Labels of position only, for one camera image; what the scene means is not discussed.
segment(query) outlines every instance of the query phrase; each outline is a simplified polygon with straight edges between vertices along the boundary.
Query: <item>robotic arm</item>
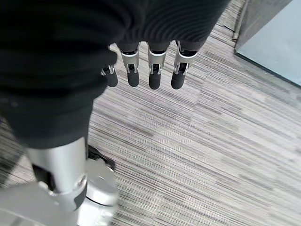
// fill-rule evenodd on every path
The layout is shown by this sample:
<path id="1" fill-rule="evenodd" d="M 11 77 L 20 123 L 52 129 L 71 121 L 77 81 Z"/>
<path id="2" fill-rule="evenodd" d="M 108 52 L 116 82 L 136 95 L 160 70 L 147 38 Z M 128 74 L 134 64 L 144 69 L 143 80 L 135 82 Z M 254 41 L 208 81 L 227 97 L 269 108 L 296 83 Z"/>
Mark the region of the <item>robotic arm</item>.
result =
<path id="1" fill-rule="evenodd" d="M 117 44 L 135 87 L 146 41 L 149 85 L 157 89 L 176 40 L 171 85 L 179 89 L 228 1 L 2 2 L 0 111 L 37 183 L 1 192 L 0 225 L 108 225 L 117 208 L 114 167 L 87 145 L 93 100 L 118 83 L 108 47 Z"/>

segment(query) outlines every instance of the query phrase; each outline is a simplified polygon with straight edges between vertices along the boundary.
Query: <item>black fingertip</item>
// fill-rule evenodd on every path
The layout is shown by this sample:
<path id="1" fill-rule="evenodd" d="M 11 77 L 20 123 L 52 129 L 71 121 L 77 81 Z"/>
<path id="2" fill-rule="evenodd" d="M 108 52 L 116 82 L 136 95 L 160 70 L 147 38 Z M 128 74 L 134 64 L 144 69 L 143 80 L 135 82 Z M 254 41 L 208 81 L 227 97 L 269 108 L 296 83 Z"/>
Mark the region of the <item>black fingertip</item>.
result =
<path id="1" fill-rule="evenodd" d="M 158 89 L 161 83 L 161 74 L 158 72 L 154 72 L 154 74 L 150 73 L 149 85 L 151 89 Z"/>
<path id="2" fill-rule="evenodd" d="M 131 87 L 136 87 L 139 84 L 139 73 L 130 72 L 127 73 L 127 81 Z"/>
<path id="3" fill-rule="evenodd" d="M 114 71 L 113 74 L 110 74 L 110 72 L 105 74 L 106 79 L 108 80 L 108 86 L 115 87 L 118 84 L 118 78 L 116 71 Z"/>
<path id="4" fill-rule="evenodd" d="M 174 89 L 179 89 L 183 86 L 185 80 L 185 75 L 183 72 L 179 72 L 178 74 L 173 73 L 173 77 L 171 78 L 171 86 Z"/>

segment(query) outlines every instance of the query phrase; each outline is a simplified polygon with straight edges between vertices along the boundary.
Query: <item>black fabric sleeve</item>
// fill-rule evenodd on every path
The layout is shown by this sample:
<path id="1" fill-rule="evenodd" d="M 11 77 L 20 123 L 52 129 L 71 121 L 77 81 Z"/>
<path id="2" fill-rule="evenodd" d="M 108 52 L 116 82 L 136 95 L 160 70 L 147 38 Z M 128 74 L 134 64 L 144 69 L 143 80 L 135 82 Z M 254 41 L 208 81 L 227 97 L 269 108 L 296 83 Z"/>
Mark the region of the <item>black fabric sleeve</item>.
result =
<path id="1" fill-rule="evenodd" d="M 204 42 L 229 0 L 2 0 L 0 112 L 22 145 L 87 136 L 112 43 Z"/>

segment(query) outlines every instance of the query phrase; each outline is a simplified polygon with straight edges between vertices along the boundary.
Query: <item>gray carpet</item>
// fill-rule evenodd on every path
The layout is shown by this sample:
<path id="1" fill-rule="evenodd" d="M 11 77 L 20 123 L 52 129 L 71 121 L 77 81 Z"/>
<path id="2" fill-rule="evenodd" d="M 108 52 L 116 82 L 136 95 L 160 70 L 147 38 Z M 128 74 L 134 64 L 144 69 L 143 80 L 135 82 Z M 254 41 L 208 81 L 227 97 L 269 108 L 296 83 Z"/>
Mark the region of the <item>gray carpet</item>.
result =
<path id="1" fill-rule="evenodd" d="M 117 162 L 112 225 L 301 226 L 301 89 L 234 56 L 241 5 L 230 3 L 180 90 L 170 86 L 175 43 L 158 90 L 145 43 L 138 87 L 119 57 L 119 84 L 95 101 L 89 141 Z M 33 180 L 5 123 L 0 142 L 0 186 Z"/>

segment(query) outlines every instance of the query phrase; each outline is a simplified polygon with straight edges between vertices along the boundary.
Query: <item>robotic hand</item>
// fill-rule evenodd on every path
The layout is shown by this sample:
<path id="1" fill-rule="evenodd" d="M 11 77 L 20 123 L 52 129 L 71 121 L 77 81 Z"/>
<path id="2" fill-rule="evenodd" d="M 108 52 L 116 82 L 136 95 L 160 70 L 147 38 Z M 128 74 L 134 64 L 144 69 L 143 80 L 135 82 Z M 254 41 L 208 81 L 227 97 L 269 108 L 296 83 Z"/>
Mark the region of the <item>robotic hand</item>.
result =
<path id="1" fill-rule="evenodd" d="M 179 89 L 228 1 L 2 1 L 0 111 L 37 183 L 0 193 L 0 225 L 108 225 L 118 201 L 115 164 L 87 135 L 93 100 L 118 83 L 110 45 L 135 87 L 139 43 L 147 42 L 149 85 L 157 89 L 176 40 L 171 85 Z"/>

